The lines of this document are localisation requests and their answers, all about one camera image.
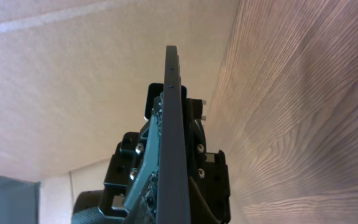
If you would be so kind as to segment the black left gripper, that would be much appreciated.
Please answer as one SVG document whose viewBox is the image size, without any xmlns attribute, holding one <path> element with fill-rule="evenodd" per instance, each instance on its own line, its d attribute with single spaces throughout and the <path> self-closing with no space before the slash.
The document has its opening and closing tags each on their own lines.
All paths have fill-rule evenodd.
<svg viewBox="0 0 358 224">
<path fill-rule="evenodd" d="M 138 133 L 125 133 L 111 158 L 99 210 L 116 223 L 156 223 L 163 85 L 147 93 L 147 123 Z M 181 89 L 191 222 L 231 221 L 228 166 L 223 151 L 207 151 L 201 123 L 203 101 Z"/>
</svg>

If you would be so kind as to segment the Samsung Galaxy smartphone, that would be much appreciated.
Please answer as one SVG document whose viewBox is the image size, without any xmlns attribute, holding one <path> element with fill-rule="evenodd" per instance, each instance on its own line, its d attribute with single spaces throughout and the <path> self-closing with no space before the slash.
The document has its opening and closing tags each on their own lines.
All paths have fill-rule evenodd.
<svg viewBox="0 0 358 224">
<path fill-rule="evenodd" d="M 166 47 L 157 223 L 191 222 L 177 47 Z"/>
</svg>

